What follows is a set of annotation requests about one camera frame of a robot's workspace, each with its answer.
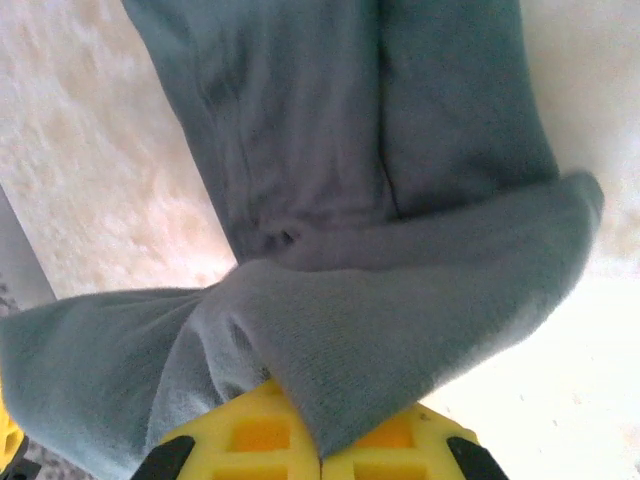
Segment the yellow plastic object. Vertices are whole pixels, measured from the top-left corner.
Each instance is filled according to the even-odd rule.
[[[18,425],[11,420],[9,412],[4,406],[2,396],[2,379],[0,378],[0,473],[11,463],[22,441],[24,433]]]
[[[447,439],[478,444],[472,431],[416,404],[321,466],[273,382],[179,427],[163,444],[182,436],[195,446],[177,480],[465,480]]]

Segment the white fluffy rug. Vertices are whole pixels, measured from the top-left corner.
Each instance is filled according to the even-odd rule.
[[[604,225],[539,334],[427,401],[514,480],[638,479],[640,3],[523,11],[543,123],[564,170],[601,179]],[[0,41],[0,180],[58,296],[207,285],[233,266],[118,0],[3,0]]]

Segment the gray sweatpants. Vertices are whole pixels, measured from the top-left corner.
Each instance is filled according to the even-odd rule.
[[[513,0],[125,0],[239,267],[0,322],[5,400],[103,479],[277,378],[321,456],[531,334],[602,194],[558,178]]]

